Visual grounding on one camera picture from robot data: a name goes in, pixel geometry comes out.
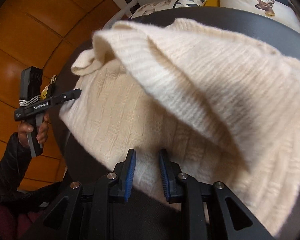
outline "cream knit sweater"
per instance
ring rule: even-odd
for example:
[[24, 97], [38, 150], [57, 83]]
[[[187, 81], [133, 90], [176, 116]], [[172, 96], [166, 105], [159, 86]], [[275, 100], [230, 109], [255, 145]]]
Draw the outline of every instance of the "cream knit sweater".
[[134, 186], [165, 203], [164, 147], [183, 172], [225, 182], [278, 233], [300, 188], [300, 61], [193, 20], [121, 21], [95, 32], [72, 71], [82, 94], [60, 116], [103, 165], [134, 148]]

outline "black gripper frame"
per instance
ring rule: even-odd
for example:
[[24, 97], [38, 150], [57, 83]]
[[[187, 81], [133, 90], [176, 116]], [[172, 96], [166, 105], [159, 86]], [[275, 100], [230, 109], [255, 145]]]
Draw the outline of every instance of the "black gripper frame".
[[112, 203], [124, 203], [131, 193], [136, 152], [98, 181], [72, 182], [23, 234], [21, 240], [113, 239]]
[[165, 149], [159, 152], [159, 163], [167, 201], [181, 203], [183, 240], [274, 240], [224, 183], [210, 185], [182, 173]]

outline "deer print pillow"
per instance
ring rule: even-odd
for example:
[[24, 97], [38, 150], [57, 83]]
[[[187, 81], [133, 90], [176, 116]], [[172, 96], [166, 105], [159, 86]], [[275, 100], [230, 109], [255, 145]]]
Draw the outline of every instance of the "deer print pillow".
[[220, 6], [263, 15], [300, 33], [300, 22], [293, 10], [275, 0], [220, 0]]

